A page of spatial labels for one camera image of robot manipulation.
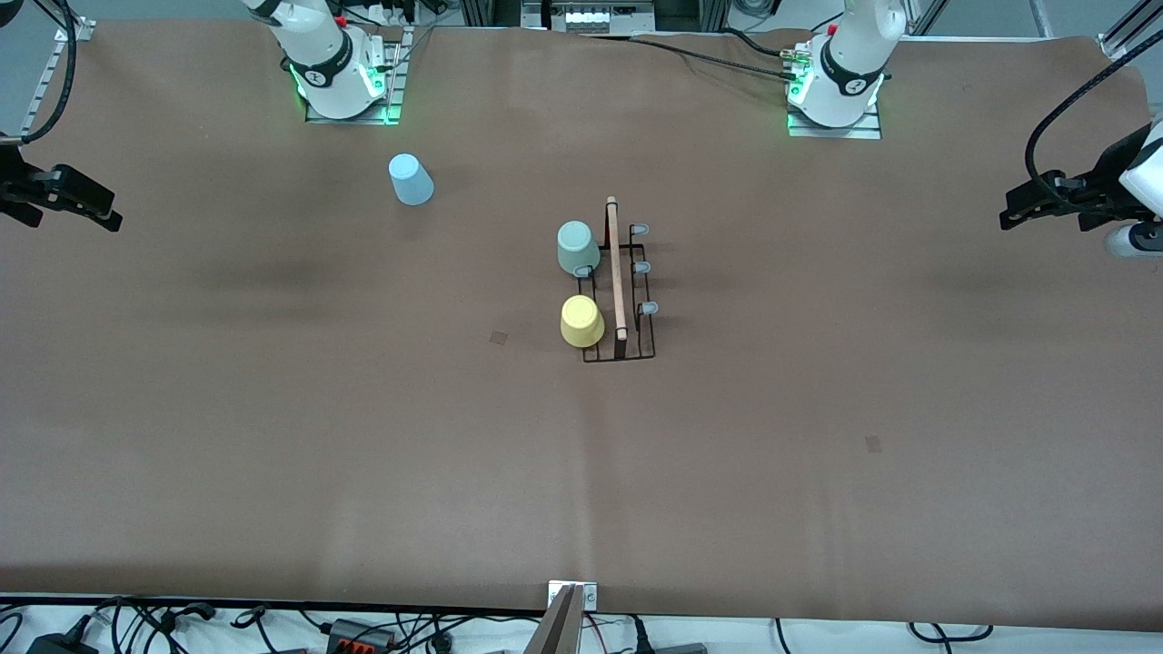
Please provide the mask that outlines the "black wire cup holder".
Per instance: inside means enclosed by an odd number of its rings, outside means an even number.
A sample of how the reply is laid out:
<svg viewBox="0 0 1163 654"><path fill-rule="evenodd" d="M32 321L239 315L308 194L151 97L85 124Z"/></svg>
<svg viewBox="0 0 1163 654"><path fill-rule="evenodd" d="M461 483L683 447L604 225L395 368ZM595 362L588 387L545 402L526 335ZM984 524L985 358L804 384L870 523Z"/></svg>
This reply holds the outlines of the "black wire cup holder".
<svg viewBox="0 0 1163 654"><path fill-rule="evenodd" d="M582 362L647 361L656 356L655 318L658 303L651 296L651 261L647 253L648 223L621 216L619 200L605 202L605 223L599 240L599 266L577 279L582 294L598 303L605 315L602 339L582 349Z"/></svg>

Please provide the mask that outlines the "pale green plastic cup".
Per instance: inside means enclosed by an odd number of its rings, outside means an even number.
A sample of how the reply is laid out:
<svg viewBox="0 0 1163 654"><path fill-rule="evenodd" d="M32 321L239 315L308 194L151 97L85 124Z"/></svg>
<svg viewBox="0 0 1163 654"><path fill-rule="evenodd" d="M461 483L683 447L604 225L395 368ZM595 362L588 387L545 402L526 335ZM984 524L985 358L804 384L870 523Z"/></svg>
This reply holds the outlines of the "pale green plastic cup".
<svg viewBox="0 0 1163 654"><path fill-rule="evenodd" d="M568 221L556 235L558 265L576 278L594 273L600 264L600 248L588 223Z"/></svg>

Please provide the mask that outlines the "yellow plastic cup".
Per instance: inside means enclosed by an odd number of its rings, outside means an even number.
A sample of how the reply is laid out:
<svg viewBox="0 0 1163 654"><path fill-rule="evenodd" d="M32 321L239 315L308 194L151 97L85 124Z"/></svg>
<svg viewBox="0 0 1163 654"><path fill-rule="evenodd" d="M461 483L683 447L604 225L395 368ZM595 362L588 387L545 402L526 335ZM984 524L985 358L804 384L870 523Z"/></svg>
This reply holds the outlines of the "yellow plastic cup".
<svg viewBox="0 0 1163 654"><path fill-rule="evenodd" d="M578 349L587 349L602 340L605 319L590 296L571 296L561 310L561 335Z"/></svg>

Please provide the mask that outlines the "light blue plastic cup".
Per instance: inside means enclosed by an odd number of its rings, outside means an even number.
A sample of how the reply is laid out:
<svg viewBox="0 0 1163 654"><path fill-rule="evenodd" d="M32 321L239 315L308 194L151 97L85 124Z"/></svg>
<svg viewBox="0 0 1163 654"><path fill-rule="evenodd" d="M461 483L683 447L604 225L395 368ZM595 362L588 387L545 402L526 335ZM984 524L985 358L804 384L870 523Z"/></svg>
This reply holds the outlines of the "light blue plastic cup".
<svg viewBox="0 0 1163 654"><path fill-rule="evenodd" d="M431 175L415 154L395 154L387 165L395 199L407 206L428 202L433 196Z"/></svg>

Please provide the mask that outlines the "white power strip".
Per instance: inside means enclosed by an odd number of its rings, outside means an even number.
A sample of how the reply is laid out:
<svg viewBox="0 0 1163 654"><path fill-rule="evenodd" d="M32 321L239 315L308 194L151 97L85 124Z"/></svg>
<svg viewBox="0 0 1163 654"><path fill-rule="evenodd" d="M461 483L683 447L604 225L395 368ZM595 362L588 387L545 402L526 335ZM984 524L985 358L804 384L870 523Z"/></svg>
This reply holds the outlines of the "white power strip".
<svg viewBox="0 0 1163 654"><path fill-rule="evenodd" d="M416 24L416 0L337 0L338 14L361 24Z"/></svg>

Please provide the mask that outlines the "black power adapter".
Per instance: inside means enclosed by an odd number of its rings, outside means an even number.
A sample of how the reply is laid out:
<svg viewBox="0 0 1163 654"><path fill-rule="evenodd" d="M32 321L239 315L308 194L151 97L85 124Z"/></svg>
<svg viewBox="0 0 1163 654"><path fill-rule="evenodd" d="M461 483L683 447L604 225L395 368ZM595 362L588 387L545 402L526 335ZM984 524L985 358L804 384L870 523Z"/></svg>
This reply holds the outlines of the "black power adapter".
<svg viewBox="0 0 1163 654"><path fill-rule="evenodd" d="M34 638L24 654L100 654L100 651L77 638L51 633Z"/></svg>

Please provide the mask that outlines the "grey control box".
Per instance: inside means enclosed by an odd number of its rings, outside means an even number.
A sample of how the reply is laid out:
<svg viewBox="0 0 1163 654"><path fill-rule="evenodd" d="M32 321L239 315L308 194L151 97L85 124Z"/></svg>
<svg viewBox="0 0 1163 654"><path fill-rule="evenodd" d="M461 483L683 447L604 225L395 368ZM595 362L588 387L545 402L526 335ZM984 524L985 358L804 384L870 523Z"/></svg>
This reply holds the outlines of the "grey control box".
<svg viewBox="0 0 1163 654"><path fill-rule="evenodd" d="M632 36L656 28L652 0L521 0L519 26L575 35Z"/></svg>

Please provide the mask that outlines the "black box with orange connectors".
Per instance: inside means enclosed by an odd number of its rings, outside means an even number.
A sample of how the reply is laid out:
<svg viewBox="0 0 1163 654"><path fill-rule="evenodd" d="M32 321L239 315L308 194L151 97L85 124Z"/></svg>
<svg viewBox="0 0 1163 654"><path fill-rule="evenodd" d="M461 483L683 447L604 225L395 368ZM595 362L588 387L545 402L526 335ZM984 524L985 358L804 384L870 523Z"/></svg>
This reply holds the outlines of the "black box with orange connectors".
<svg viewBox="0 0 1163 654"><path fill-rule="evenodd" d="M390 630L349 619L324 623L323 632L328 637L324 654L390 654L395 645Z"/></svg>

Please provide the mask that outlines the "brown table cover sheet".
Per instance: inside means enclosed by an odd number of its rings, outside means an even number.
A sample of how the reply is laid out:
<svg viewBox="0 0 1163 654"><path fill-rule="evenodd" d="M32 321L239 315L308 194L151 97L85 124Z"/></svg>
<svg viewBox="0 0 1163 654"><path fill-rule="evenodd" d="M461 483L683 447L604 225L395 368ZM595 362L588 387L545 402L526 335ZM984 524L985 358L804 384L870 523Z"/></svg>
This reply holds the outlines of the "brown table cover sheet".
<svg viewBox="0 0 1163 654"><path fill-rule="evenodd" d="M381 127L279 62L105 22L26 149L124 226L0 218L0 592L1163 630L1163 263L998 226L1092 40L902 43L875 142L640 43L440 28ZM585 363L611 196L657 353Z"/></svg>

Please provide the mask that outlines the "aluminium frame rail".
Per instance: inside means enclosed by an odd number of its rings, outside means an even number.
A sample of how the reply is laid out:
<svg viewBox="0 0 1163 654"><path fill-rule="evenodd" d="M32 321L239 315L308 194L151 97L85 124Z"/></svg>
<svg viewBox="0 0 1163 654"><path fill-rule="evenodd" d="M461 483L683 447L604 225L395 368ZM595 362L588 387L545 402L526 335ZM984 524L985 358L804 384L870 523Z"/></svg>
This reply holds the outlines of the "aluminium frame rail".
<svg viewBox="0 0 1163 654"><path fill-rule="evenodd" d="M80 42L92 40L97 21L86 16L76 17L74 21L76 37L78 37ZM24 120L22 120L22 123L20 125L17 136L27 136L33 131L41 106L45 102L47 91L49 91L50 85L53 81L55 70L62 65L62 58L66 55L66 49L67 34L63 28L58 28L53 36L53 50L51 50L51 54L47 57L45 67L43 67L40 79L37 80L33 100L30 100L28 108L26 108Z"/></svg>
<svg viewBox="0 0 1163 654"><path fill-rule="evenodd" d="M1146 38L1149 28L1160 20L1163 20L1163 0L1135 0L1123 16L1099 35L1099 47L1110 59L1118 59Z"/></svg>

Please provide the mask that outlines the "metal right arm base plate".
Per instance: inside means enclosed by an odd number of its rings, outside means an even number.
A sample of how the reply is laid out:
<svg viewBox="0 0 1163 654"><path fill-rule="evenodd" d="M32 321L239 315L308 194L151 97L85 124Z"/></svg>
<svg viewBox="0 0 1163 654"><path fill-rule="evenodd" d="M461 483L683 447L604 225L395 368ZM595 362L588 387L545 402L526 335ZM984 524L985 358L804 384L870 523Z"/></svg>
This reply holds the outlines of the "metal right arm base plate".
<svg viewBox="0 0 1163 654"><path fill-rule="evenodd" d="M368 108L354 118L324 118L316 109L304 104L304 122L307 125L399 125L404 114L404 87L407 85L411 71L411 55L416 36L415 26L404 26L399 40L386 41L386 59L388 70L373 80L373 88L381 90L381 95Z"/></svg>

